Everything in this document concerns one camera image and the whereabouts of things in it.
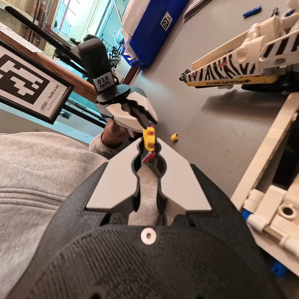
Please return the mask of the long yellow lego piece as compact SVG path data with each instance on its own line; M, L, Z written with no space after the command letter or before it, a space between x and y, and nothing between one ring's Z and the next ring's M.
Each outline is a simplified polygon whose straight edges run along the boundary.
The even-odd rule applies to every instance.
M144 140L144 147L148 152L153 152L155 150L155 135L149 135L149 131L154 131L154 126L147 127L147 129L143 129L143 140Z

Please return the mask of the blue plastic bin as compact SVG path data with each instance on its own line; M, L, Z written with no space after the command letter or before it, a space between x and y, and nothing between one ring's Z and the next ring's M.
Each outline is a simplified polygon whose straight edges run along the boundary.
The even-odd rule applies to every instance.
M125 43L121 54L131 67L153 63L187 2L151 0L132 37L121 27Z

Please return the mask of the blue lego pin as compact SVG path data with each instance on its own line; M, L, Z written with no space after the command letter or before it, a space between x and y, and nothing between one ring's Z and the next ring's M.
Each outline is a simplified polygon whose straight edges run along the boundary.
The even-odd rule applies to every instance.
M249 18L249 17L252 17L252 16L254 16L254 15L257 15L257 14L261 13L262 10L263 10L263 7L262 7L262 6L255 7L255 8L253 8L253 9L251 9L251 10L249 10L249 11L243 13L242 17L243 17L244 19Z

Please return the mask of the black metal pole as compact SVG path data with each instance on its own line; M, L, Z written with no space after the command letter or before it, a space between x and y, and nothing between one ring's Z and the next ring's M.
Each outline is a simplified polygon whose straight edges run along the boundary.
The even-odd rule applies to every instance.
M22 24L31 29L34 33L43 38L46 42L50 43L52 46L58 49L61 53L65 54L73 61L76 61L77 64L80 64L80 57L77 50L70 50L69 47L55 40L51 35L49 35L43 29L39 28L35 23L30 21L28 18L26 18L23 14L21 14L18 10L14 9L12 6L5 6L4 11L8 12L10 15L15 17Z

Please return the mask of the white printed paper sheet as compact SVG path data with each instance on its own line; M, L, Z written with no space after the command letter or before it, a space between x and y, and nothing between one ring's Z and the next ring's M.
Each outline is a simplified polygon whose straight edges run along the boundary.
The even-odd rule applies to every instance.
M6 36L9 36L12 38L15 42L18 44L24 46L26 49L31 51L32 53L44 53L42 50L34 46L32 43L27 41L26 39L22 38L20 35L12 31L9 27L4 25L3 23L0 23L0 31L5 34Z

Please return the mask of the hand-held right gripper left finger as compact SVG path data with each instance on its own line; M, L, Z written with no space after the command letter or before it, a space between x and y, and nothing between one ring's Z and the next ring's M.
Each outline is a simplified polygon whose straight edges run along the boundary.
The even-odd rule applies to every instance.
M140 178L143 139L132 144L109 160L91 195L86 209L105 213L130 214L140 206Z

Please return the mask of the zebra striped lego helicopter model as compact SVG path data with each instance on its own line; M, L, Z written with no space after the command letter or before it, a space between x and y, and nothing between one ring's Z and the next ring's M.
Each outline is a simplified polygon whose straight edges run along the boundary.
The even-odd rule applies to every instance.
M299 2L192 64L180 80L195 88L280 93L287 99L231 197L273 273L299 274Z

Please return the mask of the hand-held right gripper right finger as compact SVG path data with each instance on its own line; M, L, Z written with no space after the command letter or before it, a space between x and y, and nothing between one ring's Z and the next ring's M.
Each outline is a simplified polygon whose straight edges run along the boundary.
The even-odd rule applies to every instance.
M160 138L156 138L157 169L160 172L157 208L171 225L178 215L212 212L212 207L189 163Z

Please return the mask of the person's left forearm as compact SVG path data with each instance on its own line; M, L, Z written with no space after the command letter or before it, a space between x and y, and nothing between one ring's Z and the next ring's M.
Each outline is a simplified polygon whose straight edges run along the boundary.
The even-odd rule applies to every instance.
M103 141L102 141L102 135L104 132L101 134L97 135L90 143L89 145L89 150L95 154L101 155L105 159L109 160L113 158L115 155L119 153L119 148L113 149L109 146L107 146Z

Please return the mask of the black framed paper sign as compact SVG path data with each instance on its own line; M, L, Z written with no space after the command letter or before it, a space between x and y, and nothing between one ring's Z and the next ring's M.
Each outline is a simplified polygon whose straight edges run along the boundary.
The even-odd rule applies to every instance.
M0 101L53 124L74 86L1 40Z

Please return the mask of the person's left hand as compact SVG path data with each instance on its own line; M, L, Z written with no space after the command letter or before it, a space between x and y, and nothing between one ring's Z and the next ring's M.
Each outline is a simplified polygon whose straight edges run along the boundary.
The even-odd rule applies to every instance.
M118 125L111 118L107 120L107 124L101 134L101 140L106 147L111 149L118 148L126 140L132 138L128 129Z

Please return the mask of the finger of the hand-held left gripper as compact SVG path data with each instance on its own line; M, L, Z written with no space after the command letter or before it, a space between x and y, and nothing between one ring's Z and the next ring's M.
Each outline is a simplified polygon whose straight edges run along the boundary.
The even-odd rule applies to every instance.
M150 121L135 108L130 108L128 104L120 103L106 106L106 110L113 116L116 124L127 129L145 129L149 126Z
M158 124L157 114L146 96L137 92L132 92L127 95L126 100L129 107L135 113L139 113L140 119L142 115L143 118L146 118L149 122L152 122L155 125Z

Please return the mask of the lego instruction booklet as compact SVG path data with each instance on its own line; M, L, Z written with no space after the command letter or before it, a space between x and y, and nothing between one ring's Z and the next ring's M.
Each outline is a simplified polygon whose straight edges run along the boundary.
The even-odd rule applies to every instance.
M210 2L212 2L212 0L194 0L183 14L183 24L185 24Z

